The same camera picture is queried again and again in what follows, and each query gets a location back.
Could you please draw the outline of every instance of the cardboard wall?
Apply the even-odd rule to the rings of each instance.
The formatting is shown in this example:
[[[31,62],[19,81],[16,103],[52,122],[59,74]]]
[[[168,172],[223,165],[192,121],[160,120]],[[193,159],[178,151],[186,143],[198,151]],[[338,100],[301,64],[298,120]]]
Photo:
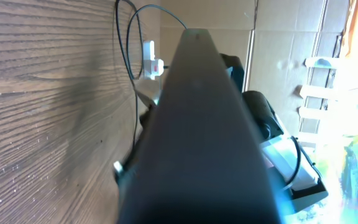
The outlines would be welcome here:
[[[317,130],[317,121],[301,126],[298,108],[305,104],[320,108],[322,101],[305,101],[296,88],[326,86],[329,71],[307,69],[303,62],[308,57],[333,56],[348,1],[162,0],[161,5],[188,27],[208,29],[221,53],[238,56],[250,71],[249,90],[267,97],[291,134],[297,135],[301,128],[311,133]],[[169,64],[183,28],[166,13],[161,18],[161,57]]]

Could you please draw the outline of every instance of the wooden table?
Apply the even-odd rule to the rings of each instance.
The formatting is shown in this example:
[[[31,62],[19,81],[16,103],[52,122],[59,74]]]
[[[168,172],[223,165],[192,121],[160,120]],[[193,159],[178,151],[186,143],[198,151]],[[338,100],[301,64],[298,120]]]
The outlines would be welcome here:
[[[159,0],[135,1],[150,2]],[[115,222],[112,165],[130,148],[135,119],[113,7],[0,1],[0,223]],[[122,36],[130,11],[120,4]],[[141,14],[143,36],[157,44],[159,15]],[[136,24],[130,42],[139,71]]]

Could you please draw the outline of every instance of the cardboard box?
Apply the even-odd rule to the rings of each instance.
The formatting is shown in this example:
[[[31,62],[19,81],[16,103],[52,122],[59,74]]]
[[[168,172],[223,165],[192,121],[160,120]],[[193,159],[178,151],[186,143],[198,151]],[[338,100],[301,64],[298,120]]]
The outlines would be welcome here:
[[[307,69],[314,56],[332,57],[348,8],[343,0],[162,0],[190,28],[208,29],[219,52],[238,56],[248,71],[249,90],[261,91],[288,131],[315,133],[317,121],[305,121],[298,108],[320,108],[322,101],[304,100],[299,85],[326,86],[329,70]],[[183,28],[162,14],[161,56],[172,61]]]

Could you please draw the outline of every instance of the wood grain surface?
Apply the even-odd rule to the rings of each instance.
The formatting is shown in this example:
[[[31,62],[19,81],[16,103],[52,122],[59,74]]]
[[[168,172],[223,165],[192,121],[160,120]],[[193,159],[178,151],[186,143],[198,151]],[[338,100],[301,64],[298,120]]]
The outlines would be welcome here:
[[[115,222],[112,164],[130,148],[135,111],[113,9],[0,1],[0,223]],[[131,8],[119,10],[124,35]],[[142,20],[145,39],[160,26],[159,12],[147,13],[156,22]],[[136,72],[137,24],[130,41]]]

